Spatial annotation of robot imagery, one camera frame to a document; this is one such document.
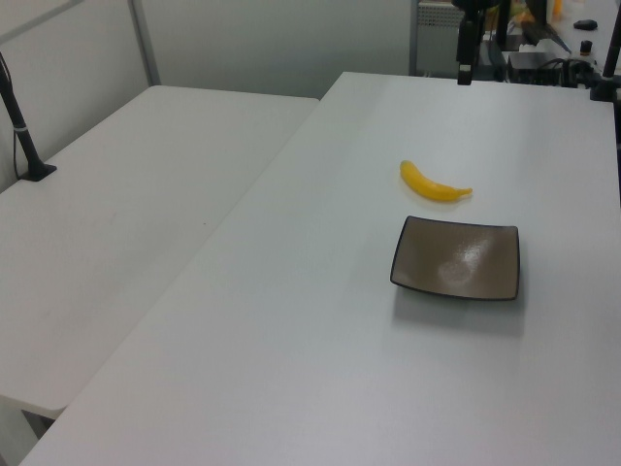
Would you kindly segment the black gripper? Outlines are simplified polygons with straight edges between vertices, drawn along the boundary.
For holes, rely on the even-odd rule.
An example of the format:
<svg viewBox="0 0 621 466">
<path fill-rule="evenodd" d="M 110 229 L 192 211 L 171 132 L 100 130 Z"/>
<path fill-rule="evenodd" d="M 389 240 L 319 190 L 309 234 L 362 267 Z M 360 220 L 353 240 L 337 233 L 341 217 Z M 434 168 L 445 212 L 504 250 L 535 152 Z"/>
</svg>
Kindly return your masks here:
<svg viewBox="0 0 621 466">
<path fill-rule="evenodd" d="M 497 7 L 500 0 L 452 0 L 451 4 L 464 13 L 460 23 L 456 60 L 458 62 L 457 83 L 472 83 L 473 65 L 478 61 L 481 41 L 480 13 Z"/>
</svg>

